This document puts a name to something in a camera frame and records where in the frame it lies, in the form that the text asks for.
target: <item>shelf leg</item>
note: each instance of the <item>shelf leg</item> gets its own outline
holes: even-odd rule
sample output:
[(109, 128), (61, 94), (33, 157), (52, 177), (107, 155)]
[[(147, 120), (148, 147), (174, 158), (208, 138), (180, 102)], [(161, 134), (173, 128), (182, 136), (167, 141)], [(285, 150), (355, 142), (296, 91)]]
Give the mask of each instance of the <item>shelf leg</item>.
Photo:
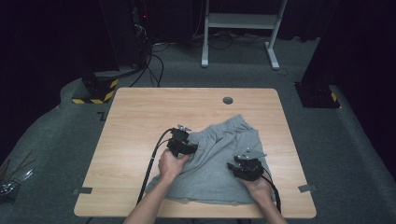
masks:
[(286, 7), (287, 3), (288, 3), (288, 0), (282, 1), (282, 4), (280, 5), (279, 12), (277, 14), (276, 22), (274, 25), (274, 30), (271, 33), (270, 42), (265, 42), (265, 49), (267, 50), (268, 57), (270, 58), (271, 65), (274, 70), (279, 69), (279, 63), (277, 62), (277, 58), (276, 58), (275, 52), (274, 52), (274, 44), (275, 44), (277, 32), (279, 31), (280, 23), (282, 22), (283, 12), (285, 11), (285, 7)]
[(209, 48), (207, 44), (208, 33), (209, 33), (209, 0), (206, 0), (204, 45), (202, 47), (202, 67), (209, 66)]

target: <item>handheld controller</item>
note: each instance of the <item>handheld controller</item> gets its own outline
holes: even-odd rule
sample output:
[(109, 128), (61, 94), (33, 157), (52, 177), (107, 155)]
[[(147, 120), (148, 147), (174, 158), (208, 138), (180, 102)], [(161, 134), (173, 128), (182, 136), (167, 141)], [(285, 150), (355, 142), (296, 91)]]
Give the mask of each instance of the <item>handheld controller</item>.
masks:
[(179, 124), (177, 126), (178, 129), (173, 128), (171, 131), (172, 138), (169, 139), (167, 147), (169, 147), (175, 157), (178, 157), (179, 154), (194, 153), (197, 150), (197, 146), (189, 146), (189, 140), (187, 140), (189, 137), (187, 131), (191, 130)]
[(255, 181), (264, 173), (262, 163), (258, 159), (241, 160), (238, 157), (233, 158), (239, 165), (236, 167), (227, 162), (228, 169), (233, 171), (233, 176), (245, 179), (248, 181)]

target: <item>wooden table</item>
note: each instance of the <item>wooden table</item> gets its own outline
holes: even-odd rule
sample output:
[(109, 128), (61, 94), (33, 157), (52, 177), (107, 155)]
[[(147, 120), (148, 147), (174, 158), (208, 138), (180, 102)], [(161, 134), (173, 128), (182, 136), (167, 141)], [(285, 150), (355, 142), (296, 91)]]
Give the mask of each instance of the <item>wooden table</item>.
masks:
[[(223, 103), (232, 97), (233, 103)], [(134, 208), (152, 150), (168, 128), (183, 124), (200, 132), (241, 114), (259, 131), (266, 161), (282, 200), (284, 217), (316, 215), (282, 105), (272, 89), (121, 88), (108, 113), (75, 214), (126, 217)], [(159, 173), (160, 147), (149, 180)], [(159, 217), (262, 217), (255, 204), (219, 205), (164, 200)]]

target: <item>yellow and black tape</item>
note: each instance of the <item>yellow and black tape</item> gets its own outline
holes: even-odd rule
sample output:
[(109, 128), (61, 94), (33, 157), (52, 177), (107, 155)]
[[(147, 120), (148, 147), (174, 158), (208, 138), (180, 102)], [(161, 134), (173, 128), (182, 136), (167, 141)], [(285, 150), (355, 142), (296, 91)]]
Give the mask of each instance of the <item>yellow and black tape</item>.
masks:
[(116, 89), (117, 83), (119, 82), (118, 79), (115, 79), (108, 84), (106, 84), (104, 87), (99, 90), (100, 97), (73, 97), (72, 101), (73, 103), (77, 105), (84, 105), (84, 104), (107, 104), (111, 97), (114, 94), (114, 90)]
[(334, 93), (334, 92), (332, 92), (332, 100), (333, 100), (334, 102), (336, 102), (336, 101), (337, 101), (337, 96), (335, 95), (335, 93)]

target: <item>black cable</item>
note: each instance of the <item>black cable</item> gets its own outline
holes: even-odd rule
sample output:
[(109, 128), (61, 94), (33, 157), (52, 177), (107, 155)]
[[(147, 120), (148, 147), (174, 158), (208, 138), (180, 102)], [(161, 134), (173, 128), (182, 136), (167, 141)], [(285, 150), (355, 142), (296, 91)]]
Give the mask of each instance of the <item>black cable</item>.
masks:
[[(257, 175), (260, 175), (259, 173), (257, 173), (257, 172), (255, 172), (255, 171), (253, 171), (252, 169), (250, 169), (250, 168), (248, 168), (248, 167), (246, 167), (250, 172), (253, 172), (253, 173), (255, 173), (255, 174), (257, 174)], [(272, 177), (270, 176), (270, 173), (267, 171), (267, 170), (265, 170), (265, 168), (264, 167), (262, 167), (262, 169), (268, 174), (268, 176), (270, 177), (270, 179), (271, 180), (269, 180), (267, 177), (265, 177), (264, 175), (260, 175), (265, 181), (267, 181), (270, 185), (271, 185), (271, 188), (273, 189), (273, 191), (274, 191), (274, 194), (275, 194), (275, 200), (276, 200), (276, 208), (277, 208), (277, 211), (279, 211), (279, 213), (282, 213), (281, 212), (281, 208), (280, 208), (280, 197), (279, 197), (279, 192), (277, 191), (277, 188), (276, 188), (276, 186), (274, 185), (274, 183), (273, 183), (273, 179), (272, 179)]]
[(92, 217), (88, 218), (88, 220), (87, 220), (87, 222), (85, 222), (85, 224), (88, 224), (88, 223), (90, 223), (90, 222), (91, 222), (91, 220), (92, 220)]
[(151, 62), (151, 54), (149, 55), (148, 62), (146, 63), (145, 69), (143, 69), (143, 71), (140, 73), (139, 77), (129, 87), (132, 87), (143, 76), (143, 74), (149, 68), (150, 62)]
[(151, 81), (151, 85), (152, 85), (152, 87), (155, 87), (152, 78), (154, 77), (155, 81), (157, 82), (157, 85), (158, 85), (158, 79), (155, 77), (155, 75), (154, 75), (154, 73), (151, 71), (151, 69), (148, 68), (148, 70), (149, 70), (149, 79), (150, 79), (150, 81)]
[(171, 46), (171, 43), (169, 43), (169, 42), (166, 42), (166, 44), (168, 44), (167, 46), (166, 46), (166, 48), (164, 48), (164, 49), (160, 49), (160, 50), (154, 50), (154, 51), (152, 51), (152, 52), (161, 52), (161, 51), (164, 51), (164, 50), (166, 50), (166, 49), (169, 49), (169, 47)]
[(226, 47), (224, 47), (224, 48), (216, 48), (216, 47), (213, 47), (212, 45), (210, 45), (209, 43), (207, 44), (210, 48), (212, 48), (212, 49), (227, 49), (227, 48), (229, 48), (232, 44), (233, 44), (233, 37), (232, 36), (230, 36), (230, 34), (228, 35), (228, 37), (230, 37), (231, 38), (231, 41), (228, 41), (227, 40), (227, 42), (229, 42), (229, 44), (226, 46)]
[(286, 77), (289, 74), (289, 70), (287, 68), (279, 68), (277, 74), (280, 77)]
[(165, 142), (169, 142), (169, 139), (166, 139), (166, 140), (164, 140), (164, 141), (162, 141), (159, 145), (158, 145), (158, 147), (160, 147), (163, 143), (165, 143)]
[(252, 39), (252, 40), (245, 40), (245, 41), (242, 41), (242, 40), (236, 40), (235, 38), (233, 38), (233, 43), (234, 44), (257, 44), (257, 43), (261, 43), (261, 42), (265, 42), (265, 41), (267, 41), (267, 39), (268, 38), (270, 38), (270, 36), (266, 36), (264, 39), (262, 39), (262, 40), (258, 40), (260, 38), (260, 36), (259, 35), (256, 35), (256, 37), (254, 38), (254, 39)]
[(201, 10), (200, 10), (201, 14), (199, 16), (199, 20), (198, 20), (198, 25), (197, 25), (197, 29), (195, 30), (194, 34), (192, 35), (192, 38), (195, 37), (195, 35), (198, 33), (198, 30), (201, 26), (201, 21), (202, 21), (202, 15), (204, 14), (204, 1), (201, 1)]
[(146, 188), (146, 185), (147, 185), (148, 180), (149, 180), (149, 173), (150, 173), (150, 171), (151, 171), (152, 163), (154, 163), (154, 159), (155, 159), (155, 155), (157, 154), (157, 150), (158, 150), (158, 148), (160, 147), (160, 145), (162, 144), (161, 141), (163, 140), (163, 137), (164, 137), (167, 133), (171, 132), (172, 130), (173, 130), (173, 128), (168, 129), (168, 130), (166, 130), (166, 131), (163, 133), (163, 135), (161, 135), (160, 139), (159, 139), (158, 142), (157, 142), (157, 145), (155, 146), (155, 148), (154, 148), (154, 150), (153, 150), (153, 152), (152, 152), (151, 159), (149, 160), (149, 164), (148, 164), (148, 169), (147, 169), (147, 171), (146, 171), (145, 179), (143, 180), (142, 189), (140, 190), (139, 197), (137, 198), (137, 203), (136, 203), (136, 204), (140, 203), (140, 201), (142, 200), (143, 193), (145, 192), (145, 188)]
[[(161, 62), (161, 65), (163, 66), (163, 60), (160, 58), (160, 57), (158, 57), (157, 55), (155, 55), (155, 54), (150, 54), (152, 57), (154, 57), (154, 58), (157, 58), (158, 60), (160, 60), (160, 62)], [(161, 79), (163, 78), (163, 68), (161, 69), (161, 74), (160, 74), (160, 78), (158, 79), (158, 82), (157, 82), (157, 87), (160, 87), (160, 83), (161, 83)]]
[(271, 176), (270, 176), (271, 180), (269, 180), (267, 177), (265, 177), (265, 176), (263, 176), (263, 175), (261, 175), (261, 177), (262, 177), (264, 180), (266, 180), (266, 181), (271, 185), (271, 188), (273, 189), (274, 194), (275, 194), (275, 200), (276, 200), (276, 208), (277, 208), (277, 211), (279, 211), (279, 213), (282, 213), (282, 212), (281, 212), (281, 209), (280, 209), (279, 192), (277, 191), (277, 188), (275, 187), (274, 183), (272, 182)]

